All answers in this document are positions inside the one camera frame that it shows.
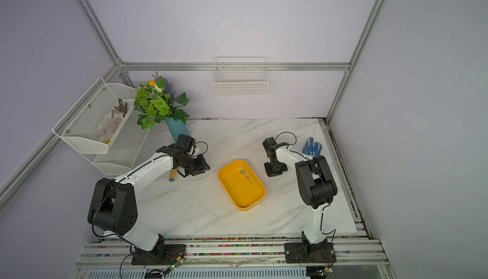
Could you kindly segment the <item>green shovel with yellow handle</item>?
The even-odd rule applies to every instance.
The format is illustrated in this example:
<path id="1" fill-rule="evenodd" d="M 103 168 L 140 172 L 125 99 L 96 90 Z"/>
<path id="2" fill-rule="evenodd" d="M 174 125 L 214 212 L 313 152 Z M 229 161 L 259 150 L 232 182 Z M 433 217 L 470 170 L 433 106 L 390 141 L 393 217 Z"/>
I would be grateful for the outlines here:
<path id="1" fill-rule="evenodd" d="M 172 169 L 171 172 L 170 172 L 169 181 L 170 182 L 174 182 L 175 179 L 176 179 L 176 175 L 177 175 L 177 170 L 176 169 Z"/>

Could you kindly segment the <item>yellow plastic storage box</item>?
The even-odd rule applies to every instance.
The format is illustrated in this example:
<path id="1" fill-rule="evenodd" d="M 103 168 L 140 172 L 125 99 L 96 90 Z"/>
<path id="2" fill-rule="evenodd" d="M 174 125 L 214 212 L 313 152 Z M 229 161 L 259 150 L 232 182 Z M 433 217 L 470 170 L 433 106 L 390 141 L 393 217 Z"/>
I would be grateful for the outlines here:
<path id="1" fill-rule="evenodd" d="M 241 169 L 245 169 L 252 177 L 253 185 L 239 173 Z M 234 206 L 241 211 L 253 208 L 266 196 L 266 187 L 244 160 L 235 160 L 225 165 L 218 171 L 217 177 Z"/>

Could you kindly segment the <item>blue dotted work glove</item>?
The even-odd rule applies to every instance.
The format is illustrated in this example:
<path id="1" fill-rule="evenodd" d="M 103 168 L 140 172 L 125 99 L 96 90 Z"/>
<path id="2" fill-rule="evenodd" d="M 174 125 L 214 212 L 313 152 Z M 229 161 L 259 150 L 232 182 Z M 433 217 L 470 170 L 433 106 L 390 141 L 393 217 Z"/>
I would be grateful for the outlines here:
<path id="1" fill-rule="evenodd" d="M 317 142 L 316 140 L 314 140 L 313 137 L 310 137 L 306 141 L 306 143 L 302 149 L 302 153 L 309 155 L 309 156 L 316 157 L 316 156 L 321 155 L 322 149 L 323 149 L 322 144 Z"/>

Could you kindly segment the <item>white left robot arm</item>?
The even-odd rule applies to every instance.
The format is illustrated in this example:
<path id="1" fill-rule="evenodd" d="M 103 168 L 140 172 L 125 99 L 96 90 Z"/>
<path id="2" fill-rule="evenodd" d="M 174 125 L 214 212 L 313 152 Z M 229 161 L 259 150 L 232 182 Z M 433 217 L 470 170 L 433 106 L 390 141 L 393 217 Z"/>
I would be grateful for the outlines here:
<path id="1" fill-rule="evenodd" d="M 88 212 L 93 228 L 110 231 L 135 247 L 134 257 L 147 264 L 159 264 L 169 255 L 165 239 L 139 219 L 137 196 L 153 181 L 172 170 L 182 177 L 197 176 L 210 170 L 196 141 L 181 134 L 177 141 L 163 146 L 131 171 L 114 179 L 102 178 L 94 189 Z"/>

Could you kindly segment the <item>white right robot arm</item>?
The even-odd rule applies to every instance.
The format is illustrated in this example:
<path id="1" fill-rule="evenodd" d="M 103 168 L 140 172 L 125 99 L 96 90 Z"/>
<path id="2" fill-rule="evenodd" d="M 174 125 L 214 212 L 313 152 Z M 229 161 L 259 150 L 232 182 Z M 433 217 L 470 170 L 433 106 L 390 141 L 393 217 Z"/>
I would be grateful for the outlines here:
<path id="1" fill-rule="evenodd" d="M 322 155 L 311 156 L 296 151 L 289 143 L 277 143 L 269 137 L 263 141 L 269 159 L 264 164 L 268 177 L 280 176 L 294 170 L 302 201 L 310 208 L 310 215 L 302 232 L 302 241 L 312 248 L 327 243 L 322 231 L 327 208 L 338 193 L 338 187 L 327 160 Z"/>

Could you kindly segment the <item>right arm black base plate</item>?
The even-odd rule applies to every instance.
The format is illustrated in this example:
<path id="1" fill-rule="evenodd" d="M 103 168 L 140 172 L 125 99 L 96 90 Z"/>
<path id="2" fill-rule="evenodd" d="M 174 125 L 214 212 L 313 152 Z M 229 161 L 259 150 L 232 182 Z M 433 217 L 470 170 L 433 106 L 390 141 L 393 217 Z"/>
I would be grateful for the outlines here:
<path id="1" fill-rule="evenodd" d="M 311 243 L 304 232 L 300 242 L 284 244 L 285 260 L 287 263 L 328 263 L 337 261 L 334 244 L 327 238 L 319 243 Z"/>

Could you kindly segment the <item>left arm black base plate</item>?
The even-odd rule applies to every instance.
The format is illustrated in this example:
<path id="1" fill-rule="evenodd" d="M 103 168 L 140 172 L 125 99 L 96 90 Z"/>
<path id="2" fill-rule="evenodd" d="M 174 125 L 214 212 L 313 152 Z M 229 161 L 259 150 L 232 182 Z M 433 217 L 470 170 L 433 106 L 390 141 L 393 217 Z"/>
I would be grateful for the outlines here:
<path id="1" fill-rule="evenodd" d="M 135 248 L 131 262 L 132 265 L 173 265 L 184 258 L 186 252 L 185 244 L 167 245 L 163 236 L 158 235 L 158 237 L 159 239 L 151 251 Z"/>

